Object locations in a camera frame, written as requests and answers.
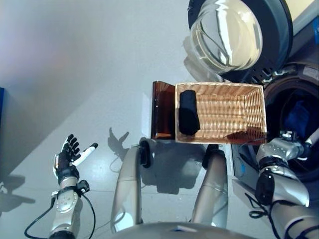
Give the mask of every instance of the blue object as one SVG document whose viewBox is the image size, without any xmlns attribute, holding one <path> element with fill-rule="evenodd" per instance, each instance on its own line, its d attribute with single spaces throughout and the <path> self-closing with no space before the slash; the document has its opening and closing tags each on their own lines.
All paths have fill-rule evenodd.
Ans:
<svg viewBox="0 0 319 239">
<path fill-rule="evenodd" d="M 319 17 L 314 19 L 315 43 L 319 44 Z"/>
<path fill-rule="evenodd" d="M 0 125 L 1 125 L 1 115 L 2 115 L 2 105 L 3 105 L 4 88 L 0 87 Z"/>
<path fill-rule="evenodd" d="M 285 127 L 297 132 L 297 135 L 302 138 L 306 137 L 306 128 L 310 118 L 310 112 L 304 104 L 304 101 L 296 102 L 285 120 Z"/>
</svg>

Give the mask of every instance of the washing machine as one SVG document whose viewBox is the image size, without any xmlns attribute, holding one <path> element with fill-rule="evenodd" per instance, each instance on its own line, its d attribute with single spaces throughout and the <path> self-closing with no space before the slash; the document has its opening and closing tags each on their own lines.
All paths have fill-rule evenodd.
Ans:
<svg viewBox="0 0 319 239">
<path fill-rule="evenodd" d="M 202 61 L 198 64 L 205 72 L 202 75 L 209 75 L 211 70 L 231 82 L 263 85 L 268 140 L 278 137 L 281 130 L 294 131 L 301 140 L 306 140 L 319 127 L 319 18 L 317 13 L 314 15 L 316 3 L 312 2 L 304 13 L 294 17 L 293 22 L 290 8 L 284 0 L 241 2 L 253 12 L 253 16 L 249 16 L 245 6 L 237 0 L 190 1 L 190 45 L 197 51 L 194 55 L 199 56 L 198 61 Z M 232 13 L 236 16 L 225 18 Z M 241 21 L 247 27 L 238 24 Z M 206 33 L 208 27 L 216 34 Z M 231 34 L 239 39 L 228 40 Z M 245 40 L 245 36 L 256 39 L 252 43 L 254 49 L 244 46 L 245 51 L 241 51 L 240 44 L 235 46 L 236 41 L 240 38 Z M 234 52 L 247 56 L 247 60 L 231 59 L 236 56 Z M 244 193 L 254 194 L 258 180 L 255 160 L 258 148 L 232 145 L 233 170 L 238 179 L 234 193 L 248 206 Z M 307 187 L 310 207 L 318 209 L 319 143 L 313 146 L 306 161 L 291 160 L 289 166 Z"/>
</svg>

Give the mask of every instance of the cable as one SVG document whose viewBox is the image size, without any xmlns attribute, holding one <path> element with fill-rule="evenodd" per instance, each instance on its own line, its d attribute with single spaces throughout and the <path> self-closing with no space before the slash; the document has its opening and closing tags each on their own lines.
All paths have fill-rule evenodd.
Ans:
<svg viewBox="0 0 319 239">
<path fill-rule="evenodd" d="M 120 172 L 120 170 L 113 170 L 112 169 L 112 165 L 113 165 L 113 163 L 115 163 L 116 162 L 116 160 L 118 160 L 118 156 L 116 157 L 116 159 L 114 159 L 113 161 L 112 161 L 112 163 L 110 164 L 110 166 L 109 166 L 109 169 L 113 172 L 113 173 L 119 173 Z"/>
<path fill-rule="evenodd" d="M 48 210 L 46 210 L 44 213 L 42 213 L 39 217 L 37 217 L 29 226 L 27 226 L 27 228 L 25 229 L 24 231 L 24 235 L 27 237 L 27 238 L 31 238 L 31 239 L 46 239 L 46 238 L 38 238 L 38 237 L 33 237 L 33 236 L 30 236 L 28 234 L 28 230 L 37 222 L 39 221 L 41 218 L 43 218 L 54 206 L 54 202 L 55 202 L 55 197 L 52 197 L 51 198 L 51 205 L 49 207 Z"/>
<path fill-rule="evenodd" d="M 89 237 L 89 239 L 91 239 L 91 237 L 93 236 L 93 233 L 94 233 L 94 230 L 95 230 L 95 222 L 96 222 L 96 217 L 95 217 L 95 211 L 93 209 L 93 206 L 92 206 L 92 203 L 90 202 L 90 200 L 84 195 L 82 194 L 83 198 L 86 199 L 86 201 L 88 202 L 88 204 L 90 205 L 91 209 L 92 209 L 92 213 L 93 213 L 93 219 L 94 219 L 94 222 L 93 222 L 93 229 L 92 229 L 92 232 L 91 232 L 91 235 Z"/>
</svg>

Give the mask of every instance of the black cable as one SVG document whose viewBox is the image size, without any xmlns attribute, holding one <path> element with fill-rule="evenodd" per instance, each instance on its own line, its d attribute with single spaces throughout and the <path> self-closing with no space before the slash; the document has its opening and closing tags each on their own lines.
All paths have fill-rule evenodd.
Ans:
<svg viewBox="0 0 319 239">
<path fill-rule="evenodd" d="M 85 198 L 86 199 L 86 201 L 88 202 L 88 204 L 90 205 L 90 207 L 91 207 L 91 209 L 92 209 L 92 213 L 93 213 L 93 219 L 94 219 L 94 222 L 93 222 L 93 229 L 92 229 L 92 232 L 91 232 L 91 235 L 90 235 L 90 237 L 89 237 L 89 239 L 91 239 L 91 237 L 93 236 L 93 233 L 94 233 L 94 230 L 95 230 L 95 222 L 96 222 L 96 218 L 95 218 L 95 211 L 94 211 L 94 209 L 93 209 L 93 206 L 92 206 L 92 204 L 91 204 L 91 202 L 90 202 L 90 200 L 84 195 L 84 194 L 82 194 L 82 196 L 83 196 L 83 198 Z"/>
<path fill-rule="evenodd" d="M 43 218 L 54 206 L 54 202 L 55 202 L 55 197 L 52 197 L 51 198 L 51 205 L 50 205 L 50 208 L 48 210 L 46 210 L 44 213 L 42 213 L 39 217 L 37 217 L 29 226 L 27 226 L 27 228 L 25 229 L 24 231 L 24 235 L 27 237 L 27 238 L 31 238 L 31 239 L 46 239 L 46 238 L 38 238 L 38 237 L 33 237 L 33 236 L 30 236 L 28 234 L 28 230 L 37 222 L 39 221 L 41 218 Z"/>
</svg>

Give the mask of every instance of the washing machine door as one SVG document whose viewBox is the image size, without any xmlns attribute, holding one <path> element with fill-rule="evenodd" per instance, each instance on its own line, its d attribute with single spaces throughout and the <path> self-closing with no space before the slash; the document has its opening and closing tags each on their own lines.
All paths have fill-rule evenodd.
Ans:
<svg viewBox="0 0 319 239">
<path fill-rule="evenodd" d="M 261 83 L 285 64 L 293 23 L 285 0 L 190 0 L 190 45 L 203 68 Z"/>
</svg>

